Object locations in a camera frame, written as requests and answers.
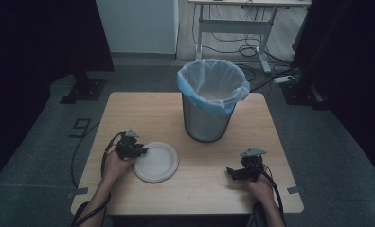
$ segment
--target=wooden table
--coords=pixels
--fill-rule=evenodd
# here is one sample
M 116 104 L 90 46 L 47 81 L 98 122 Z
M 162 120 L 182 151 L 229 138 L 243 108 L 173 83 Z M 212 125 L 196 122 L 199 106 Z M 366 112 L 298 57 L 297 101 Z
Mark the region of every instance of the wooden table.
M 112 191 L 109 215 L 250 214 L 252 197 L 244 183 L 232 181 L 225 170 L 242 168 L 240 153 L 248 148 L 267 151 L 263 162 L 271 168 L 284 211 L 303 210 L 299 194 L 287 191 L 295 180 L 263 95 L 250 94 L 237 104 L 222 139 L 200 143 L 185 131 L 180 93 L 113 93 L 80 180 L 79 188 L 87 187 L 88 193 L 75 197 L 72 213 L 95 193 L 108 142 L 128 129 L 139 134 L 138 143 L 173 146 L 179 166 L 162 183 L 145 183 L 130 168 Z
M 188 0 L 189 3 L 200 5 L 200 16 L 198 20 L 196 60 L 202 58 L 202 33 L 238 33 L 238 34 L 261 34 L 264 35 L 260 46 L 257 47 L 258 57 L 265 73 L 271 73 L 264 50 L 276 18 L 278 7 L 308 7 L 312 0 Z M 215 20 L 203 17 L 204 5 L 227 5 L 227 6 L 257 6 L 271 7 L 272 13 L 268 21 L 234 21 Z

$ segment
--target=trash can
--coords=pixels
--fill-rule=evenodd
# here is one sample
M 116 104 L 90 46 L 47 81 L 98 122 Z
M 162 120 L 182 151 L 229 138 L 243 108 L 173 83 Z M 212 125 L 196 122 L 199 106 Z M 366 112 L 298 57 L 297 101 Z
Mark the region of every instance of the trash can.
M 249 95 L 242 70 L 226 60 L 197 60 L 178 72 L 185 130 L 194 140 L 215 142 L 223 137 L 238 101 Z

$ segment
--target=electrical cord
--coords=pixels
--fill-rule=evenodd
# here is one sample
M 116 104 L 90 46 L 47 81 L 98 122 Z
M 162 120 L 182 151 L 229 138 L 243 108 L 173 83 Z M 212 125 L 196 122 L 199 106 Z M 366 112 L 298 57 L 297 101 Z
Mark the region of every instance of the electrical cord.
M 274 191 L 276 192 L 277 201 L 278 201 L 278 210 L 279 210 L 279 214 L 281 215 L 282 222 L 284 222 L 285 226 L 287 226 L 286 222 L 285 222 L 285 218 L 284 218 L 284 207 L 282 205 L 282 199 L 281 199 L 281 196 L 279 195 L 279 191 L 278 191 L 276 182 L 274 182 L 273 178 L 270 175 L 268 175 L 263 169 L 258 167 L 257 165 L 251 164 L 250 166 L 254 167 L 258 172 L 260 172 L 270 182 L 271 186 L 273 187 Z
M 273 79 L 275 79 L 275 78 L 279 78 L 279 77 L 282 77 L 282 76 L 284 76 L 284 75 L 286 75 L 286 74 L 288 74 L 288 73 L 290 73 L 291 76 L 300 73 L 300 69 L 296 69 L 296 68 L 289 68 L 289 69 L 287 69 L 287 70 L 280 71 L 280 72 L 278 72 L 278 71 L 276 70 L 276 68 L 275 68 L 276 66 L 285 66 L 285 67 L 288 66 L 288 65 L 285 65 L 285 64 L 274 65 L 274 66 L 273 66 L 273 70 L 277 72 L 275 75 L 265 74 L 264 72 L 262 72 L 262 71 L 260 71 L 260 70 L 257 70 L 257 69 L 255 69 L 255 68 L 253 68 L 253 67 L 250 67 L 250 66 L 248 66 L 248 65 L 241 64 L 241 63 L 237 63 L 237 66 L 239 66 L 240 69 L 245 70 L 245 71 L 248 71 L 250 74 L 253 75 L 253 77 L 251 77 L 250 79 L 246 79 L 246 80 L 249 81 L 249 82 L 255 80 L 255 78 L 257 77 L 258 74 L 262 74 L 262 75 L 265 77 L 265 79 L 264 79 L 262 82 L 258 83 L 254 88 L 250 89 L 250 92 L 255 92 L 255 91 L 257 91 L 258 89 L 260 89 L 261 87 L 264 87 L 265 85 L 269 84 L 270 89 L 269 89 L 269 91 L 268 91 L 267 94 L 264 94 L 264 96 L 268 96 L 268 95 L 271 94 L 271 91 L 272 91 L 272 88 L 271 88 L 271 81 L 272 81 Z
M 270 173 L 270 177 L 273 178 L 273 173 L 271 172 L 271 169 L 266 164 L 263 164 L 263 166 L 267 168 L 268 172 Z
M 74 170 L 73 170 L 73 164 L 75 162 L 75 157 L 76 157 L 76 153 L 78 152 L 79 150 L 79 147 L 81 145 L 81 142 L 83 142 L 84 138 L 96 127 L 99 125 L 99 122 L 96 123 L 92 128 L 90 128 L 82 137 L 81 137 L 81 140 L 78 142 L 78 145 L 76 146 L 75 150 L 73 151 L 73 156 L 72 156 L 72 161 L 70 163 L 70 176 L 72 177 L 72 183 L 73 185 L 78 188 L 78 184 L 76 183 L 76 180 L 75 180 L 75 174 L 74 174 Z
M 110 150 L 111 146 L 114 144 L 114 141 L 118 138 L 118 136 L 121 133 L 122 132 L 120 132 L 116 136 L 114 136 L 114 138 L 108 143 L 107 148 L 104 150 L 104 154 L 102 155 L 102 161 L 101 161 L 101 177 L 104 175 L 105 161 L 107 160 L 108 151 Z M 108 195 L 107 200 L 101 206 L 97 207 L 92 212 L 88 213 L 86 216 L 84 216 L 78 222 L 76 222 L 75 225 L 73 225 L 73 226 L 75 226 L 75 227 L 81 226 L 86 220 L 88 220 L 92 216 L 96 215 L 102 209 L 105 208 L 105 210 L 106 210 L 106 207 L 107 207 L 108 203 L 110 203 L 110 201 L 111 201 L 111 192 Z
M 195 15 L 196 15 L 196 8 L 197 8 L 197 5 L 194 6 L 194 10 L 193 10 L 193 17 L 192 17 L 192 26 L 191 26 L 191 33 L 192 33 L 192 38 L 193 38 L 193 42 L 195 42 L 196 44 L 198 44 L 196 42 L 196 39 L 195 39 L 195 36 L 194 36 L 194 21 L 195 21 Z M 253 6 L 249 6 L 249 10 L 247 11 L 247 13 L 245 14 L 245 16 L 243 18 L 245 18 L 246 20 L 249 19 L 252 19 L 253 21 L 257 20 L 257 17 L 258 17 L 258 14 L 259 14 L 259 7 L 256 7 L 256 15 L 252 16 L 252 14 L 254 13 L 254 10 L 253 10 Z M 222 16 L 220 15 L 219 13 L 219 9 L 218 9 L 218 6 L 216 6 L 216 10 L 217 10 L 217 14 L 218 16 L 220 17 L 220 19 L 222 19 Z M 265 15 L 265 10 L 266 10 L 266 7 L 263 7 L 263 11 L 262 11 L 262 15 L 261 15 L 261 20 L 264 20 L 264 15 Z M 208 7 L 208 14 L 209 16 L 211 17 L 211 6 Z M 245 38 L 244 39 L 235 39 L 235 40 L 222 40 L 218 37 L 216 37 L 214 35 L 214 33 L 212 33 L 212 36 L 215 40 L 217 41 L 220 41 L 220 42 L 241 42 L 241 41 L 245 41 L 245 45 L 242 45 L 239 47 L 238 50 L 236 51 L 220 51 L 220 50 L 217 50 L 215 48 L 212 48 L 210 46 L 207 46 L 207 45 L 202 45 L 202 48 L 207 48 L 207 49 L 210 49 L 214 52 L 217 52 L 217 53 L 220 53 L 220 54 L 235 54 L 235 53 L 240 53 L 242 56 L 244 56 L 245 58 L 253 58 L 255 56 L 257 56 L 258 54 L 258 51 L 256 49 L 256 46 L 255 45 L 251 45 L 248 43 L 249 40 L 251 41 L 258 41 L 259 44 L 261 44 L 262 40 L 261 40 L 261 35 L 260 35 L 260 38 L 259 39 L 255 39 L 255 38 L 248 38 L 249 35 L 245 35 Z M 286 64 L 291 64 L 293 61 L 288 61 L 288 60 L 283 60 L 283 59 L 280 59 L 274 55 L 272 55 L 269 50 L 268 50 L 268 47 L 266 47 L 266 51 L 264 51 L 264 53 L 270 58 L 270 59 L 273 59 L 277 62 L 280 62 L 280 63 L 286 63 Z M 254 53 L 253 54 L 245 54 L 245 52 L 247 52 L 248 50 L 251 50 L 253 51 Z

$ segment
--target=trash bag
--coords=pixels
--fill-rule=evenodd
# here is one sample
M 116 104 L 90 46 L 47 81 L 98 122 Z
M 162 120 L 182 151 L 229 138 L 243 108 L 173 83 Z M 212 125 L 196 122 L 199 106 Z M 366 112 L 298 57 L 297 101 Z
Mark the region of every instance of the trash bag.
M 193 104 L 213 114 L 231 114 L 250 92 L 242 70 L 226 60 L 198 60 L 178 72 L 178 88 Z

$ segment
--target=paper plate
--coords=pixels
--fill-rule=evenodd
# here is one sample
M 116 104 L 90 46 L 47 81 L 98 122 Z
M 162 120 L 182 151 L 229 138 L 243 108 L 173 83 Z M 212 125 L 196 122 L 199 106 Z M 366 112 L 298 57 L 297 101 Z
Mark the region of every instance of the paper plate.
M 172 176 L 179 164 L 176 150 L 163 142 L 149 143 L 144 147 L 148 148 L 147 153 L 134 163 L 137 176 L 149 183 L 159 183 Z

